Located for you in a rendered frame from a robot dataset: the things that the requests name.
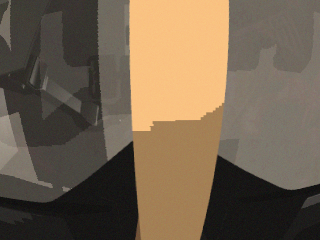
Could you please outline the long wooden rail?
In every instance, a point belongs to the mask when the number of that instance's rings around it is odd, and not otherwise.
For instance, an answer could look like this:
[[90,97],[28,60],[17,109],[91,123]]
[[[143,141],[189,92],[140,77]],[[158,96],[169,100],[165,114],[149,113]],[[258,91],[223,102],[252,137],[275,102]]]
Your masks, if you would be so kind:
[[229,0],[129,0],[141,240],[200,240],[215,176]]

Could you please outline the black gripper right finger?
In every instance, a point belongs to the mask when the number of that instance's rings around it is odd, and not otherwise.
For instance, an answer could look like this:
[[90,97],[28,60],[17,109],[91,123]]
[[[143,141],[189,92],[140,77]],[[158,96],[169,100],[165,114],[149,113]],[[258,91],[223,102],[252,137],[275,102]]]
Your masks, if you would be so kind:
[[320,184],[283,189],[216,156],[200,240],[293,240],[320,223]]

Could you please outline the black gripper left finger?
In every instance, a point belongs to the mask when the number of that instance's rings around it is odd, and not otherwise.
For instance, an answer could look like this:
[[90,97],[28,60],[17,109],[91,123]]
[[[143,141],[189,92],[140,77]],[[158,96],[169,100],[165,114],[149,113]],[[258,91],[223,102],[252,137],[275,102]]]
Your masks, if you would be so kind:
[[133,140],[51,203],[0,196],[0,240],[135,240]]

